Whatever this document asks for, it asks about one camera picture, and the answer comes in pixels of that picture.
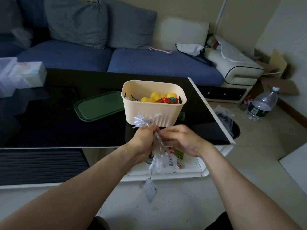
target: coffee table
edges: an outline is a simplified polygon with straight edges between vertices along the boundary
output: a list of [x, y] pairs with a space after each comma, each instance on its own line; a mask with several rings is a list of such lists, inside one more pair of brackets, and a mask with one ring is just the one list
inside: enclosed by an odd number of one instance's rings
[[[5, 185], [0, 186], [2, 188], [11, 188], [12, 185], [57, 185], [127, 143], [136, 129], [132, 129], [133, 126], [126, 122], [124, 111], [88, 123], [78, 118], [73, 105], [78, 100], [91, 96], [121, 91], [123, 84], [129, 80], [160, 81], [179, 85], [187, 97], [187, 102], [182, 108], [186, 118], [184, 121], [178, 120], [176, 124], [187, 125], [202, 138], [213, 143], [224, 156], [235, 145], [190, 78], [66, 69], [47, 69], [47, 72], [44, 87], [17, 90], [13, 97], [0, 100], [0, 166], [1, 163], [6, 163], [13, 171], [10, 174], [6, 170], [8, 176], [15, 176], [14, 183], [7, 185], [0, 182], [0, 185]], [[39, 179], [31, 173], [33, 166], [25, 164], [22, 167], [23, 171], [18, 169], [20, 164], [16, 162], [17, 159], [19, 162], [23, 158], [31, 162], [29, 158], [33, 158], [32, 165], [39, 167], [40, 158], [45, 157], [51, 157], [52, 163], [50, 162], [43, 172], [40, 172], [41, 168], [36, 170], [39, 174], [37, 176], [41, 175]], [[152, 179], [208, 175], [208, 170], [200, 158], [184, 155], [183, 161], [179, 162], [182, 169], [170, 167], [164, 174], [153, 171]], [[67, 167], [73, 172], [66, 171], [63, 174], [61, 171]], [[148, 167], [145, 162], [136, 165], [122, 181], [146, 180], [150, 177]], [[28, 177], [22, 180], [20, 177], [24, 173], [28, 174]]]

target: white pipe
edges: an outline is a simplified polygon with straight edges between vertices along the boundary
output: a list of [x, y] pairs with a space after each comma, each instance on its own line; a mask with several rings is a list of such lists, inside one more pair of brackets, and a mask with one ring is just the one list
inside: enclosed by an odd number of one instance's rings
[[216, 20], [216, 23], [215, 23], [215, 27], [214, 27], [213, 34], [216, 34], [217, 25], [219, 24], [220, 18], [221, 18], [221, 16], [222, 16], [223, 11], [224, 11], [224, 7], [225, 7], [225, 4], [226, 4], [226, 1], [227, 1], [227, 0], [224, 0], [223, 5], [222, 5], [221, 10], [220, 10], [220, 13], [219, 13], [219, 16], [217, 17], [217, 20]]

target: person's right hand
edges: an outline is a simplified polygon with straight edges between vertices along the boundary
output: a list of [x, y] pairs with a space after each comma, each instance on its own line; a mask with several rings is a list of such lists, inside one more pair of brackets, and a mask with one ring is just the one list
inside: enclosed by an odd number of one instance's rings
[[160, 130], [159, 134], [163, 138], [165, 145], [173, 146], [191, 156], [200, 157], [201, 151], [205, 148], [214, 147], [211, 143], [195, 134], [186, 125], [167, 127]]

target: large plastic bottle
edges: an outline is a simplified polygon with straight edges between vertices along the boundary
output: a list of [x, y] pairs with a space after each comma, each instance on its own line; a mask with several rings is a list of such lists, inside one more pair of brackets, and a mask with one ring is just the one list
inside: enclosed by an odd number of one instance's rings
[[245, 115], [254, 121], [262, 120], [277, 103], [279, 91], [278, 87], [273, 87], [271, 91], [264, 92], [257, 96], [245, 111]]

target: red copper wire bundle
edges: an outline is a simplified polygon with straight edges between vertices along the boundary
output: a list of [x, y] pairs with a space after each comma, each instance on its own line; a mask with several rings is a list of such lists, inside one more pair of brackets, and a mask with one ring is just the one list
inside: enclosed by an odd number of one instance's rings
[[171, 102], [171, 98], [169, 97], [163, 97], [163, 98], [160, 98], [159, 100], [157, 100], [156, 102], [159, 102], [159, 103], [169, 103], [169, 104], [179, 104], [179, 99], [178, 98], [175, 98], [176, 100], [174, 102]]

